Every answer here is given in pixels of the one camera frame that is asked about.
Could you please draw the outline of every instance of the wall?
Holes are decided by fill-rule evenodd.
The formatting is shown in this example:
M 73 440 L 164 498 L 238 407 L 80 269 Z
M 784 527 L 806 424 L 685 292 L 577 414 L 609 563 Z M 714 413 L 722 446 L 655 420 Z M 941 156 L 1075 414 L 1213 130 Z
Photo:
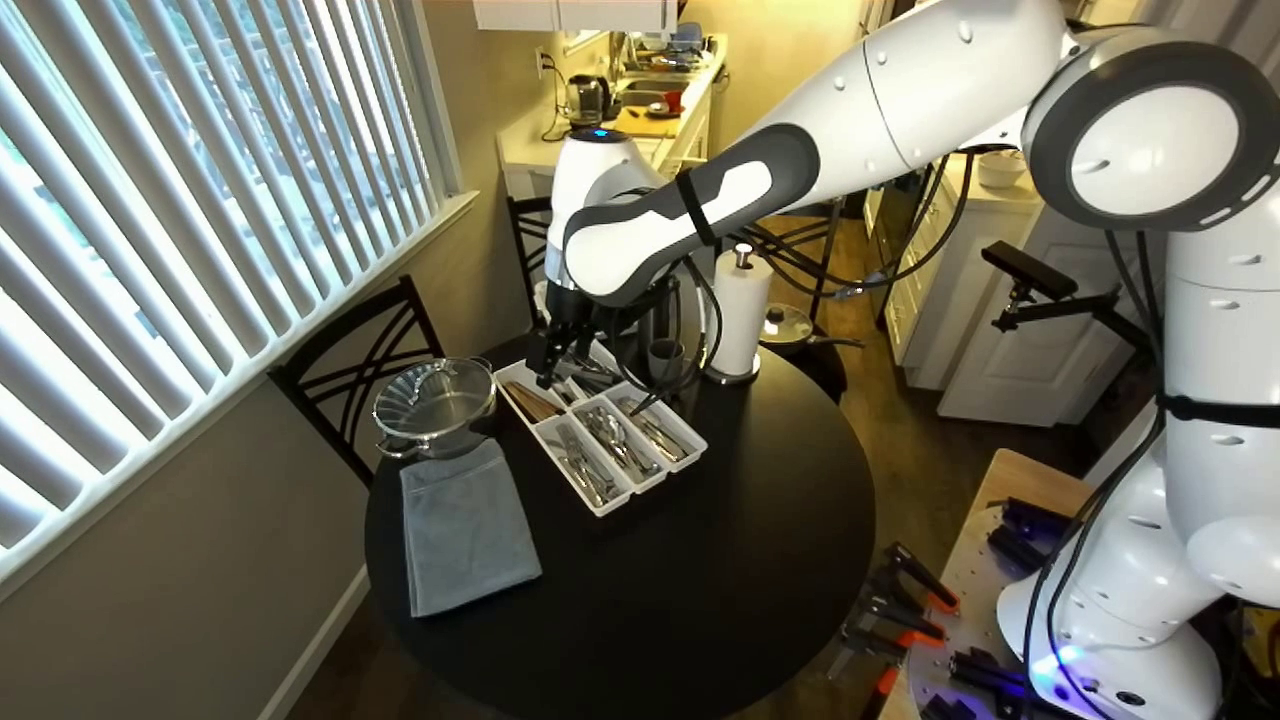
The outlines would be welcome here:
M 417 258 L 452 352 L 530 326 L 494 130 L 534 102 L 542 34 L 481 34 L 433 0 L 433 40 L 478 207 Z M 272 383 L 0 599 L 0 717 L 238 720 L 267 707 L 362 573 L 363 491 Z
M 877 0 L 689 0 L 685 18 L 727 34 L 714 146 L 727 146 L 770 108 L 848 52 L 859 40 L 867 5 Z

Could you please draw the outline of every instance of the door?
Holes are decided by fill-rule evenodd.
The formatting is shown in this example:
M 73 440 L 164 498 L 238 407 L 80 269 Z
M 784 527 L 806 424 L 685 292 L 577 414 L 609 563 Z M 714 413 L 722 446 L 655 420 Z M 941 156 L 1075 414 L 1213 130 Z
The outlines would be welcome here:
M 1040 212 L 1024 250 L 1071 274 L 1079 285 L 1075 297 L 1120 288 L 1103 233 L 1054 207 Z M 1034 429 L 1079 424 L 1134 357 L 1134 345 L 1091 317 L 1034 318 L 999 333 L 992 318 L 1008 309 L 1008 288 L 1008 274 L 992 285 L 984 318 L 950 377 L 941 414 Z

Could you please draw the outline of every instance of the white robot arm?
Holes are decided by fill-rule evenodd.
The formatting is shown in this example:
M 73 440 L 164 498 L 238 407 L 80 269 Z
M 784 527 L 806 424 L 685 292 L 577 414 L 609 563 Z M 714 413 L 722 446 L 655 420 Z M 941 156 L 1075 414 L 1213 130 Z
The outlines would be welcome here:
M 549 368 L 588 309 L 627 309 L 710 227 L 1017 143 L 1040 197 L 1091 227 L 1168 236 L 1165 424 L 1056 559 L 999 597 L 1050 704 L 1213 717 L 1194 616 L 1280 608 L 1280 101 L 1240 56 L 1157 31 L 1071 34 L 1059 0 L 938 0 L 899 14 L 676 182 L 631 143 L 564 143 L 551 190 Z

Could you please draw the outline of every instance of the kitchen counter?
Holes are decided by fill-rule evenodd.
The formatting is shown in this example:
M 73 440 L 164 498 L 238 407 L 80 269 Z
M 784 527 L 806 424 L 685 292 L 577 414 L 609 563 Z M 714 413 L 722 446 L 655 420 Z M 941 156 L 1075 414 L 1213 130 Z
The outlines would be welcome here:
M 714 82 L 727 61 L 727 34 L 714 34 L 714 52 L 697 72 L 689 72 L 679 94 L 679 120 L 650 125 L 653 130 L 636 130 L 640 156 L 655 167 L 655 177 L 671 179 L 685 164 L 706 158 L 710 151 L 710 114 L 714 114 Z M 549 92 L 538 108 L 518 114 L 498 135 L 498 151 L 506 164 L 506 188 L 511 199 L 551 197 L 555 156 L 564 139 L 564 114 L 555 110 L 555 94 Z

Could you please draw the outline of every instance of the floor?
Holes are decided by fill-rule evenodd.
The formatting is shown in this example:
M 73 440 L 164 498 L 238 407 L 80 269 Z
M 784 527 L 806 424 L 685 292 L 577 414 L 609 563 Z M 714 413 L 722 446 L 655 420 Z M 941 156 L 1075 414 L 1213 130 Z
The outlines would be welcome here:
M 842 220 L 838 271 L 864 274 L 872 269 L 859 220 Z M 809 309 L 797 288 L 778 285 L 778 301 Z M 1096 459 L 1096 430 L 1088 429 L 998 429 L 941 420 L 938 396 L 899 383 L 899 373 L 883 346 L 881 292 L 825 302 L 822 326 L 838 338 L 848 392 L 842 413 L 855 429 L 872 475 L 877 475 L 877 531 L 881 542 L 899 539 L 926 563 L 950 559 L 952 535 L 969 510 L 969 498 L 998 446 L 1022 446 L 1064 472 L 1084 472 Z M 881 659 L 842 665 L 838 642 L 825 649 L 792 682 L 778 686 L 762 704 L 736 711 L 736 720 L 855 720 L 872 707 Z M 333 649 L 301 694 L 291 720 L 481 720 L 489 707 L 433 682 L 382 620 L 362 608 L 353 626 Z

